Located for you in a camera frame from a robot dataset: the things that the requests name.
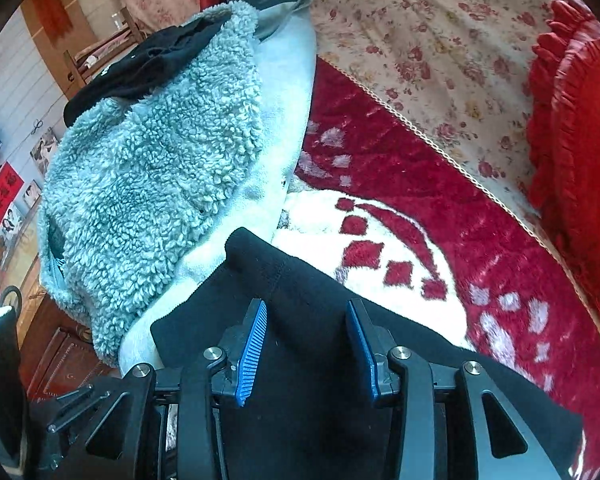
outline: red ruffled cushion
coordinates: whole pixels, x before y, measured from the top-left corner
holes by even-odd
[[[554,0],[552,11],[529,75],[538,172],[528,198],[600,313],[600,23],[581,0]]]

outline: poster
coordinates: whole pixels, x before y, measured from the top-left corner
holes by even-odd
[[[7,245],[20,231],[23,220],[24,217],[22,216],[22,213],[15,203],[11,202],[0,221],[0,231],[2,231],[4,239],[7,241]]]
[[[51,159],[54,158],[57,150],[58,140],[53,130],[49,128],[42,134],[40,140],[33,147],[33,150],[31,150],[31,158],[43,176],[46,175],[46,170],[48,170]]]
[[[24,181],[15,172],[8,162],[0,170],[0,222],[7,213],[10,204],[18,195]]]
[[[24,203],[27,204],[29,209],[31,209],[36,203],[36,200],[40,197],[40,193],[42,193],[40,186],[35,180],[32,180],[31,184],[26,187],[24,193],[22,194],[22,199],[24,200]]]

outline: black cloth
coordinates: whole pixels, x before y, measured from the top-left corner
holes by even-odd
[[[240,324],[251,298],[267,304],[267,335],[253,394],[222,411],[232,480],[373,480],[381,477],[391,410],[370,408],[344,325],[356,294],[246,229],[226,261],[151,332],[167,367],[185,365]],[[368,300],[371,321],[430,362],[480,362],[524,418],[563,478],[580,441],[580,417],[515,371]]]
[[[83,112],[105,97],[138,100],[164,85],[208,45],[230,17],[227,14],[213,21],[198,18],[150,35],[79,90],[64,107],[64,124],[72,126]]]

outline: silver screw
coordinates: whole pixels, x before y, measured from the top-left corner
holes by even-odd
[[[467,361],[464,363],[464,369],[471,375],[480,375],[482,365],[476,361]]]
[[[134,366],[133,375],[135,377],[146,377],[149,375],[150,371],[151,368],[147,363],[140,363],[139,365]]]
[[[396,359],[408,359],[411,357],[411,350],[409,350],[406,346],[394,346],[391,348],[391,355]]]
[[[211,346],[205,350],[203,353],[205,359],[209,359],[210,361],[217,361],[222,357],[222,349],[217,346]]]

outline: wooden furniture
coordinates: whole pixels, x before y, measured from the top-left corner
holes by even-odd
[[[32,401],[65,394],[112,371],[94,352],[91,331],[62,312],[39,283],[39,204],[40,199],[25,217],[0,270],[0,291],[16,285],[22,292],[22,311],[16,326],[20,380]]]
[[[117,56],[133,45],[144,41],[144,34],[140,32],[140,29],[126,7],[120,10],[120,14],[125,19],[126,25],[110,38],[88,46],[75,57],[68,50],[64,51],[64,62],[71,71],[68,75],[69,81],[77,81],[80,88],[86,86],[92,76],[109,65]],[[115,46],[102,56],[99,56],[96,63],[87,67],[86,61],[89,56],[93,56],[108,44],[114,44]]]
[[[67,67],[64,62],[63,53],[65,50],[73,54],[80,52],[98,41],[98,37],[91,28],[87,17],[82,12],[82,7],[78,0],[62,0],[62,3],[69,14],[73,28],[60,38],[56,44],[52,44],[40,23],[33,1],[18,0],[24,21],[27,24],[33,43],[40,53],[40,57],[45,62],[56,83],[58,83],[62,93],[64,93],[67,99],[71,99],[79,88],[77,81],[72,82],[67,79]]]
[[[45,294],[20,348],[20,380],[27,399],[65,394],[110,371],[93,351],[91,330]]]

